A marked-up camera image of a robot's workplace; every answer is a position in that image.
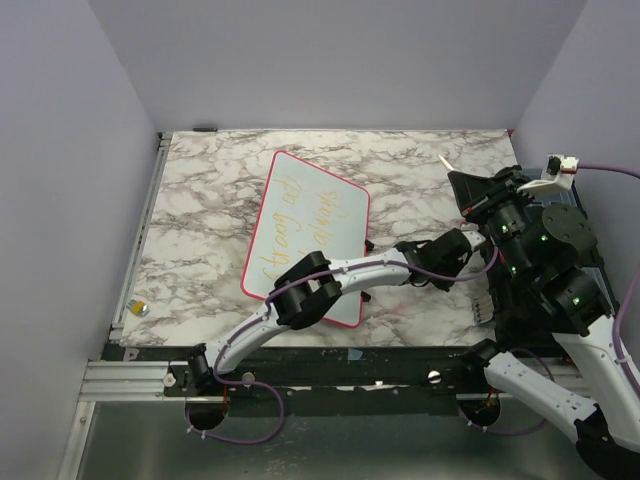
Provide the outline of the white marker pen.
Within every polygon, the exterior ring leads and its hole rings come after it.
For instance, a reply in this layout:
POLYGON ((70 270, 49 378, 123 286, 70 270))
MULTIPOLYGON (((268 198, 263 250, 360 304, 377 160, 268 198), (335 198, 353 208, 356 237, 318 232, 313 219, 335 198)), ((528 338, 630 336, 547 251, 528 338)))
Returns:
POLYGON ((439 154, 438 158, 447 171, 451 172, 455 170, 454 167, 451 165, 451 163, 443 155, 439 154))

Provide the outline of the pink framed whiteboard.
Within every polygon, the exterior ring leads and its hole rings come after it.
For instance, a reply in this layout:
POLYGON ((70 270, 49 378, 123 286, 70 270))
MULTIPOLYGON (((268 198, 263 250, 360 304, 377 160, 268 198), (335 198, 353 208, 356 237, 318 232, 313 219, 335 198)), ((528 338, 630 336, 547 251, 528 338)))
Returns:
POLYGON ((275 281, 305 255, 365 255, 370 195, 356 183, 285 151, 277 151, 241 277, 241 290, 263 300, 275 281))

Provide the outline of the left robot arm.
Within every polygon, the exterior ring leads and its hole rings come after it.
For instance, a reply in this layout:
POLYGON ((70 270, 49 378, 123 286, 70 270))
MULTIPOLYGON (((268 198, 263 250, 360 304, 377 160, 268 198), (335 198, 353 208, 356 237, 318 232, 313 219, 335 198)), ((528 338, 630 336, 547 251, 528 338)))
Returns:
POLYGON ((400 242, 377 255, 350 260, 327 258, 314 251, 274 283, 259 309, 218 340, 199 344, 186 355, 187 382, 201 395, 214 393, 223 375, 272 338, 309 328, 326 317, 337 302, 381 286, 425 286, 448 290, 460 281, 472 255, 490 241, 476 231, 454 228, 434 240, 400 242))

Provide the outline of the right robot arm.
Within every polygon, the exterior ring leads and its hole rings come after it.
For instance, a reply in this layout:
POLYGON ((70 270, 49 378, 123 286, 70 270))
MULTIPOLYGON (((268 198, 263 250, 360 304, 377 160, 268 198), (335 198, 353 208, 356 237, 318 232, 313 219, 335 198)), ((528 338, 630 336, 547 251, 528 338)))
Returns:
POLYGON ((582 397, 523 364, 510 344, 484 340, 461 358, 469 390, 502 391, 553 424, 583 462, 604 479, 639 476, 638 370, 614 335, 614 318, 596 281, 580 265, 597 244, 575 207, 553 203, 536 218, 526 207, 535 183, 518 167, 492 177, 451 171, 463 218, 499 250, 502 289, 535 327, 551 334, 588 386, 582 397))

